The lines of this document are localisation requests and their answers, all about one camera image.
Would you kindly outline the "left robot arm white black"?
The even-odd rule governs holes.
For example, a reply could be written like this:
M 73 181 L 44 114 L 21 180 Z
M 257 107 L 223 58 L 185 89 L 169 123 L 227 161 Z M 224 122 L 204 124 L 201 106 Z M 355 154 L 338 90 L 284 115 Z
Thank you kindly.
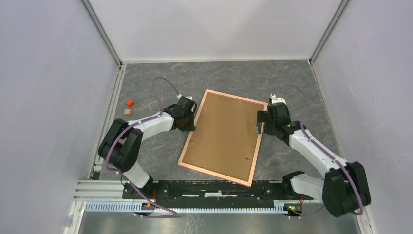
M 179 97 L 176 104 L 162 108 L 144 119 L 126 121 L 115 119 L 100 143 L 97 153 L 112 165 L 134 187 L 140 198 L 152 195 L 152 177 L 137 162 L 141 143 L 162 132 L 178 129 L 182 132 L 195 130 L 197 104 L 191 97 Z

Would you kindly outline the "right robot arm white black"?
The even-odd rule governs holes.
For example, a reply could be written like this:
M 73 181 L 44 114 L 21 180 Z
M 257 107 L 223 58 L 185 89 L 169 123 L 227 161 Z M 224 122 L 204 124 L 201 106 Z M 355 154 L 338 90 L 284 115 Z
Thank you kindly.
M 288 199 L 306 195 L 321 201 L 334 217 L 348 213 L 362 215 L 371 204 L 365 168 L 358 161 L 348 162 L 320 143 L 299 121 L 292 121 L 284 102 L 270 103 L 257 112 L 257 132 L 276 136 L 304 156 L 322 175 L 321 179 L 303 171 L 282 178 L 281 192 Z

